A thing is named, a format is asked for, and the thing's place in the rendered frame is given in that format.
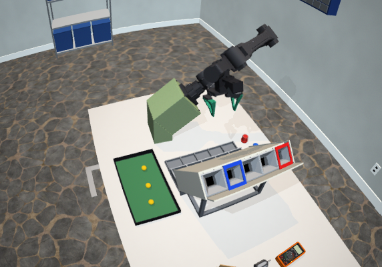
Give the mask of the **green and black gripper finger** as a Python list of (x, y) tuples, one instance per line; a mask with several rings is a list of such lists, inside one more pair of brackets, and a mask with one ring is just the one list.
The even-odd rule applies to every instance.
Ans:
[(211, 113), (211, 116), (214, 117), (214, 114), (215, 114), (215, 107), (216, 107), (216, 101), (211, 99), (211, 100), (207, 100), (205, 98), (203, 98), (204, 102), (206, 103), (206, 105), (208, 106), (208, 109), (210, 110), (210, 113)]
[(243, 95), (240, 95), (240, 97), (236, 98), (236, 103), (234, 102), (234, 98), (231, 98), (231, 102), (232, 102), (232, 108), (234, 111), (236, 111), (236, 108), (241, 100)]

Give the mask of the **orange digital multimeter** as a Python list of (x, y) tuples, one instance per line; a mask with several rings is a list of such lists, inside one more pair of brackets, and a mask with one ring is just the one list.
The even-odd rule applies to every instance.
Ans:
[(289, 264), (294, 262), (297, 258), (305, 253), (305, 249), (301, 246), (299, 242), (293, 244), (290, 248), (286, 249), (284, 252), (279, 254), (275, 260), (278, 262), (280, 267), (287, 267)]

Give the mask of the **blue rectangular band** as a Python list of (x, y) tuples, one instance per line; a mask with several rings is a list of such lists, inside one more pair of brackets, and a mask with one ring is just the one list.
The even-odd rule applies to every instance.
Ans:
[[(228, 174), (227, 174), (226, 169), (227, 169), (227, 168), (231, 168), (231, 167), (233, 167), (233, 166), (236, 166), (236, 165), (238, 165), (238, 164), (240, 164), (240, 169), (241, 169), (242, 177), (243, 177), (243, 180), (244, 180), (244, 181), (243, 181), (243, 182), (240, 182), (240, 183), (238, 183), (238, 184), (235, 184), (235, 185), (233, 185), (233, 186), (230, 186), (230, 182), (229, 182), (229, 179), (228, 179)], [(224, 169), (224, 174), (225, 174), (225, 177), (226, 177), (226, 182), (227, 182), (227, 185), (228, 185), (228, 190), (232, 190), (232, 189), (235, 189), (235, 188), (237, 188), (237, 187), (240, 187), (240, 186), (243, 186), (243, 185), (247, 184), (247, 183), (246, 183), (246, 178), (245, 178), (244, 169), (243, 169), (242, 161), (241, 161), (241, 160), (239, 160), (239, 161), (237, 161), (237, 162), (233, 162), (233, 163), (228, 164), (228, 165), (225, 165), (225, 166), (223, 166), (223, 169)]]

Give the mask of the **red square funnel band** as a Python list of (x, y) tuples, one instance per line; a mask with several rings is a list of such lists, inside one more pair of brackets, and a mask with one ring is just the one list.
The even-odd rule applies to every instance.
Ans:
[[(280, 164), (279, 155), (278, 155), (278, 150), (281, 149), (281, 148), (283, 148), (283, 147), (286, 147), (286, 146), (287, 146), (287, 148), (288, 148), (289, 156), (290, 156), (290, 160), (291, 160), (291, 161), (288, 162), (288, 163), (285, 163), (285, 164), (281, 165), (281, 164)], [(277, 156), (277, 160), (278, 160), (278, 166), (279, 166), (279, 169), (285, 168), (285, 167), (287, 167), (287, 166), (293, 164), (293, 159), (292, 159), (292, 156), (291, 156), (291, 150), (290, 150), (290, 146), (289, 146), (289, 143), (288, 143), (288, 142), (285, 143), (285, 144), (282, 144), (282, 145), (280, 145), (280, 146), (275, 147), (275, 152), (276, 152), (276, 156)]]

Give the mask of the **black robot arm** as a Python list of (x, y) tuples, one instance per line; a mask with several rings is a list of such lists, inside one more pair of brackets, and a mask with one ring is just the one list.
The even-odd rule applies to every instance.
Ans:
[[(258, 35), (256, 37), (246, 43), (231, 46), (220, 55), (222, 59), (213, 62), (212, 65), (201, 71), (196, 76), (199, 82), (194, 81), (186, 87), (182, 83), (179, 85), (184, 95), (194, 105), (198, 105), (196, 100), (205, 90), (213, 88), (214, 83), (215, 91), (219, 93), (227, 91), (231, 98), (234, 99), (240, 97), (243, 92), (243, 81), (234, 78), (234, 76), (229, 74), (229, 71), (240, 71), (247, 66), (246, 61), (251, 58), (254, 51), (267, 45), (271, 48), (279, 42), (278, 37), (270, 26), (266, 26), (266, 24), (261, 25), (257, 31)], [(230, 77), (226, 77), (227, 75), (230, 75)], [(224, 78), (221, 78), (223, 76)]]

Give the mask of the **red plug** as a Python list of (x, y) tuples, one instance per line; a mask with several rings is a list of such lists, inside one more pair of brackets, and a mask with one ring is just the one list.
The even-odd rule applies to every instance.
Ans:
[(245, 144), (247, 141), (248, 141), (248, 135), (244, 134), (241, 138), (241, 142)]

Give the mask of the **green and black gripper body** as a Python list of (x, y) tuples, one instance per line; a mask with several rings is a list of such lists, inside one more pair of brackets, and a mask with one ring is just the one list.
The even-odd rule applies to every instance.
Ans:
[(215, 91), (215, 88), (213, 87), (213, 88), (207, 89), (207, 94), (203, 95), (202, 97), (207, 99), (207, 100), (211, 100), (212, 96), (216, 97), (218, 95), (224, 95), (224, 94), (225, 94), (225, 97), (231, 97), (227, 91), (223, 92), (223, 93), (219, 93), (219, 92)]

